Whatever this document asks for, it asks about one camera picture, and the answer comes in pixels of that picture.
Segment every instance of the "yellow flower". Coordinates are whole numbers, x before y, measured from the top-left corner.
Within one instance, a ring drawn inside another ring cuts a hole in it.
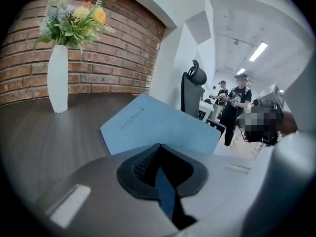
[[[87,17],[87,15],[89,14],[89,9],[85,8],[83,6],[77,7],[74,12],[73,12],[73,17],[77,18],[79,20],[83,20]]]
[[[94,20],[99,24],[104,24],[107,19],[106,14],[104,13],[102,8],[96,8],[93,15]]]

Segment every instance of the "black pants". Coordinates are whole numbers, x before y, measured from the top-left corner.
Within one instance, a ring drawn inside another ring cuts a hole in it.
[[[232,139],[234,136],[234,130],[237,125],[237,121],[234,119],[228,118],[227,116],[222,116],[219,123],[226,127],[225,146],[228,147],[232,142]],[[222,137],[225,130],[221,128],[219,128],[218,130],[221,132],[221,137]]]

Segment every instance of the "dark wood table surface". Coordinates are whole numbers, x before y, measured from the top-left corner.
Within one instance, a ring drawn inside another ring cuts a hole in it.
[[[48,98],[0,107],[1,161],[17,192],[34,203],[81,166],[109,156],[100,127],[134,98],[69,95],[61,114]]]

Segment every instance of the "black office chair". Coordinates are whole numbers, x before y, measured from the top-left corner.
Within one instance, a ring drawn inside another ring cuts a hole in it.
[[[202,85],[207,81],[205,72],[199,68],[199,64],[196,60],[193,60],[193,67],[189,72],[184,72],[181,81],[181,111],[198,118],[199,101],[202,94]],[[220,129],[225,130],[225,126],[207,119],[207,122]]]
[[[204,100],[204,102],[205,102],[205,103],[208,103],[208,104],[210,104],[210,105],[212,104],[212,102],[211,102],[211,100],[210,100],[209,98],[206,98],[206,99]]]

